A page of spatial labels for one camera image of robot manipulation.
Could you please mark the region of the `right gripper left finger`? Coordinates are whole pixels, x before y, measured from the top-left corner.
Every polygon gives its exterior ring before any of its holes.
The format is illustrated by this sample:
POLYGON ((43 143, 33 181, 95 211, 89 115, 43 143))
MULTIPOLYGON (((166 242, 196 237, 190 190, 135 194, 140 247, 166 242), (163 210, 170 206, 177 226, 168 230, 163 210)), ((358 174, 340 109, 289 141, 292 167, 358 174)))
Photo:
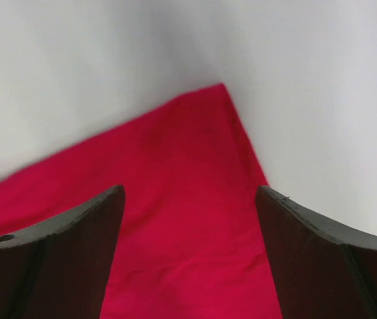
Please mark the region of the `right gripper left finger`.
POLYGON ((99 318, 124 207, 117 185, 0 236, 0 318, 99 318))

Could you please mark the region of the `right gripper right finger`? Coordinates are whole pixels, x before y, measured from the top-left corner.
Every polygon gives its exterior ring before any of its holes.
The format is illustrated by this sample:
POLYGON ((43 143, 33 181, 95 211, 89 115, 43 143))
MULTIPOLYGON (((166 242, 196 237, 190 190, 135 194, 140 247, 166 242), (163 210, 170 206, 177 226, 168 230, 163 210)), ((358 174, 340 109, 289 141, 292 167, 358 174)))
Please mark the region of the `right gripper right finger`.
POLYGON ((258 219, 284 318, 377 318, 377 236, 267 186, 258 219))

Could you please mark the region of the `red t shirt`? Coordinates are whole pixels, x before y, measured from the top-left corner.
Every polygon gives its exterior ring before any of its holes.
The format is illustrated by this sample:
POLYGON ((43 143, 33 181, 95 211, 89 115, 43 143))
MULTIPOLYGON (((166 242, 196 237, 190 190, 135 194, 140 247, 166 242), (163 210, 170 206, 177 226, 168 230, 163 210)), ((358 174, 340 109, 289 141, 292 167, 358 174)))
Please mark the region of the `red t shirt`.
POLYGON ((122 185, 103 318, 280 318, 254 201, 265 183, 218 84, 2 181, 0 235, 122 185))

